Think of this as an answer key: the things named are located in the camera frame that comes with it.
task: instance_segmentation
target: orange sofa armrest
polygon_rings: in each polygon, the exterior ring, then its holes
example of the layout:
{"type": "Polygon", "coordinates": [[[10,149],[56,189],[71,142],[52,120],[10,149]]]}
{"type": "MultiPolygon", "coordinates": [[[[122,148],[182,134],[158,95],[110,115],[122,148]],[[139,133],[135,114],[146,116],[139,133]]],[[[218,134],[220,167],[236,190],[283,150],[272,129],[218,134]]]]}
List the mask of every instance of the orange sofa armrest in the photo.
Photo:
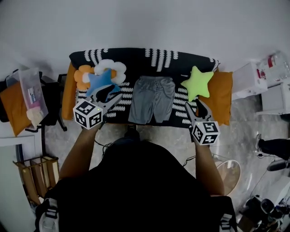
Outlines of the orange sofa armrest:
{"type": "Polygon", "coordinates": [[[75,71],[76,69],[72,63],[70,63],[63,91],[62,118],[65,120],[73,119],[73,108],[76,104],[77,91],[77,83],[74,80],[75,71]]]}

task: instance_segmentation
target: yellow-green star cushion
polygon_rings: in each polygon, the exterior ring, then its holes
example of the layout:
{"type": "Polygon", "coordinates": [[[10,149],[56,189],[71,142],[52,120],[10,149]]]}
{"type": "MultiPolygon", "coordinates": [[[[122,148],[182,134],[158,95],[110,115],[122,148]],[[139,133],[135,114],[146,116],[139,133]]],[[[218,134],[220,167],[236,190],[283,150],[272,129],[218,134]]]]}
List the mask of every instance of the yellow-green star cushion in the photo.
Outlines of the yellow-green star cushion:
{"type": "Polygon", "coordinates": [[[187,88],[189,102],[197,95],[209,97],[208,82],[212,77],[213,72],[201,72],[196,66],[193,66],[190,78],[181,83],[183,87],[187,88]]]}

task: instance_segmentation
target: gray pants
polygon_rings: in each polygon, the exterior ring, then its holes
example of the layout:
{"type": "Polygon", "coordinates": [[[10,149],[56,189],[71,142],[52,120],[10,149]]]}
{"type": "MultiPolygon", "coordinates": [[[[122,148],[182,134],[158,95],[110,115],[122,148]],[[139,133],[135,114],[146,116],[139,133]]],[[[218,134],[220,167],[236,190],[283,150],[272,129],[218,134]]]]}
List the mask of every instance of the gray pants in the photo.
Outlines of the gray pants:
{"type": "Polygon", "coordinates": [[[174,95],[172,78],[141,76],[134,86],[128,121],[146,124],[153,113],[157,123],[169,120],[174,95]]]}

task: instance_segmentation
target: backpack strap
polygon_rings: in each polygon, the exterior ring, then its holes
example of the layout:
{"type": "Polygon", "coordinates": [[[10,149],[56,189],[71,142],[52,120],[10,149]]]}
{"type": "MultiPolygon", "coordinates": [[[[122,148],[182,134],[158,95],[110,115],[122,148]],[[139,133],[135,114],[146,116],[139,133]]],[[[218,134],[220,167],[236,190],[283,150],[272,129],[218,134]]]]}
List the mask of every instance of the backpack strap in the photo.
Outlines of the backpack strap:
{"type": "Polygon", "coordinates": [[[46,198],[43,204],[46,205],[46,209],[39,220],[39,232],[59,232],[57,201],[53,198],[46,198]]]}

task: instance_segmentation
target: forearm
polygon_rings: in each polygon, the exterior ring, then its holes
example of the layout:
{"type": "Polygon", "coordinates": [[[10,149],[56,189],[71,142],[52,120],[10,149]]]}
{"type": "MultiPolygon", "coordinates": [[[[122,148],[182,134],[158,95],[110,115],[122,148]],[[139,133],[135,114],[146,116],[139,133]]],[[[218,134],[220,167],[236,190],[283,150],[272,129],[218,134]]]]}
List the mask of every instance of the forearm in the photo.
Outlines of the forearm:
{"type": "Polygon", "coordinates": [[[196,179],[210,195],[224,195],[224,185],[208,146],[195,144],[196,179]]]}
{"type": "Polygon", "coordinates": [[[90,130],[83,129],[81,131],[60,169],[60,179],[81,176],[89,171],[98,129],[99,126],[96,126],[90,130]]]}

